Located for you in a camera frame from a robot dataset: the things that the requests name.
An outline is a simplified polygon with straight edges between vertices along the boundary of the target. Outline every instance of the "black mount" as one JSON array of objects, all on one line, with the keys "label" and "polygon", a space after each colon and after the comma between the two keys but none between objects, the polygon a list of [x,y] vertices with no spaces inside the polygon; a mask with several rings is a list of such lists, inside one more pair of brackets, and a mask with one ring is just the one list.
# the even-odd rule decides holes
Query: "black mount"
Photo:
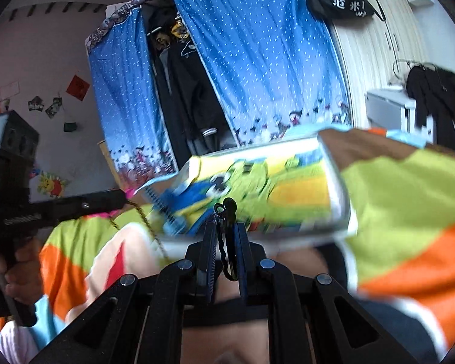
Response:
[{"label": "black mount", "polygon": [[214,297],[219,228],[231,235],[246,305],[268,305],[270,363],[416,364],[329,275],[293,275],[248,241],[244,224],[221,222],[158,275],[122,276],[31,364],[179,363],[185,306],[206,307]]},{"label": "black mount", "polygon": [[[15,111],[0,115],[0,252],[8,269],[16,263],[16,250],[34,237],[39,228],[121,209],[126,204],[121,190],[30,203],[30,171],[38,142],[37,131]],[[0,275],[0,288],[6,284],[5,277]],[[19,326],[31,327],[37,322],[33,305],[24,305],[7,295],[4,298],[8,313],[0,309],[0,316],[12,314]]]}]

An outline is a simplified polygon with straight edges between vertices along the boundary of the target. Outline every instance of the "white wall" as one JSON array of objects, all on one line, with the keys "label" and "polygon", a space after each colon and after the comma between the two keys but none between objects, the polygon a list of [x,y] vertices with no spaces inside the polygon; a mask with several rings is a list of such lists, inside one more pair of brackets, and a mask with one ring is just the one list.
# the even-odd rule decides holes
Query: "white wall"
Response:
[{"label": "white wall", "polygon": [[438,0],[433,1],[433,5],[411,8],[425,41],[429,62],[455,71],[455,24]]},{"label": "white wall", "polygon": [[[74,4],[62,13],[57,4],[49,14],[38,5],[27,17],[28,7],[19,9],[16,18],[0,23],[0,87],[18,80],[20,93],[11,98],[16,110],[40,134],[37,162],[40,168],[71,180],[65,195],[77,195],[115,186],[97,143],[103,139],[93,87],[84,101],[66,93],[74,74],[91,83],[84,48],[86,37],[101,23],[104,10],[78,12]],[[60,94],[64,110],[50,119],[45,109]],[[29,111],[28,101],[43,99],[43,112]],[[79,130],[63,132],[64,120],[76,121]],[[45,200],[37,193],[37,180],[31,181],[31,199]]]}]

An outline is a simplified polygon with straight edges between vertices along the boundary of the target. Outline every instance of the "pink cloth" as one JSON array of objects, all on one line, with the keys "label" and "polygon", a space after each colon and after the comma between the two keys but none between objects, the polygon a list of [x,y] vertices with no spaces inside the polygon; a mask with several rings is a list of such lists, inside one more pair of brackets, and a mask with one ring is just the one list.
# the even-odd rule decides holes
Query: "pink cloth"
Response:
[{"label": "pink cloth", "polygon": [[10,364],[29,364],[37,355],[35,341],[26,327],[8,322],[0,332],[0,351]]},{"label": "pink cloth", "polygon": [[[126,195],[127,199],[132,198],[135,195],[135,189],[127,189],[127,190],[125,190],[125,195]],[[117,212],[118,212],[118,210],[111,211],[110,213],[102,212],[100,214],[88,215],[86,217],[97,217],[97,216],[99,216],[99,217],[104,217],[105,219],[108,219],[110,216],[114,216]]]}]

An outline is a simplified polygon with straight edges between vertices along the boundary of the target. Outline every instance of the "white cabinet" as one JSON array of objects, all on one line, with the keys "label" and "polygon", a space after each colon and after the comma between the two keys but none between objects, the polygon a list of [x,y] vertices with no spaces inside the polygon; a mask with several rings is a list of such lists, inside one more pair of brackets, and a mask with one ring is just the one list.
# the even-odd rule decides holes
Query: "white cabinet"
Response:
[{"label": "white cabinet", "polygon": [[[368,0],[379,10],[375,0]],[[426,61],[425,46],[407,0],[379,0],[387,21],[374,15],[362,20],[335,21],[333,36],[342,57],[352,105],[353,123],[367,128],[365,94],[387,86],[397,59]],[[394,65],[402,71],[406,63]]]},{"label": "white cabinet", "polygon": [[366,94],[367,117],[373,127],[399,130],[433,143],[435,122],[426,118],[426,126],[416,127],[416,101],[405,92],[388,89],[369,90]]}]

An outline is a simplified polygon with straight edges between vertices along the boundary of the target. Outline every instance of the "blue fabric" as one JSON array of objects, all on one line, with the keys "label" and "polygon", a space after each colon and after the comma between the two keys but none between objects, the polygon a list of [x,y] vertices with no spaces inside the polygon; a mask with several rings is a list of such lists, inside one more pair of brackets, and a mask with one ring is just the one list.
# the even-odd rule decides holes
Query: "blue fabric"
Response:
[{"label": "blue fabric", "polygon": [[106,144],[120,175],[175,171],[139,8],[91,50],[89,62]]},{"label": "blue fabric", "polygon": [[35,303],[35,315],[37,323],[29,330],[40,351],[66,327],[66,324],[52,313],[47,295],[43,295]]},{"label": "blue fabric", "polygon": [[330,33],[305,0],[175,0],[240,143],[350,125]]},{"label": "blue fabric", "polygon": [[314,123],[310,125],[298,125],[287,130],[283,138],[299,138],[305,137],[309,134],[314,134],[318,131],[325,129],[334,129],[337,131],[349,131],[351,128],[347,125],[342,125],[340,123]]},{"label": "blue fabric", "polygon": [[399,130],[388,130],[386,137],[394,141],[404,142],[416,148],[423,149],[426,146],[426,140],[413,134],[409,134]]}]

